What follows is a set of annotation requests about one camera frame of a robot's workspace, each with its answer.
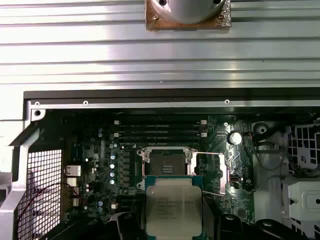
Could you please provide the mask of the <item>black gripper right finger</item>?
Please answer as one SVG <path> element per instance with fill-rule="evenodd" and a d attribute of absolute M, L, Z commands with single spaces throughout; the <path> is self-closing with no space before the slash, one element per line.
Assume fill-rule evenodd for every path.
<path fill-rule="evenodd" d="M 215 200 L 203 196 L 203 227 L 210 240 L 284 240 L 285 226 L 272 219 L 250 225 L 239 217 L 222 213 Z"/>

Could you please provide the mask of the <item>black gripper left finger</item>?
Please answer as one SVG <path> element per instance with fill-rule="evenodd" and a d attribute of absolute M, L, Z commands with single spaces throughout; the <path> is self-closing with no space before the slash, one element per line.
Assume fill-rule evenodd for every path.
<path fill-rule="evenodd" d="M 132 212 L 119 212 L 114 214 L 110 224 L 116 227 L 120 240 L 147 240 L 145 231 L 141 228 L 138 217 Z"/>

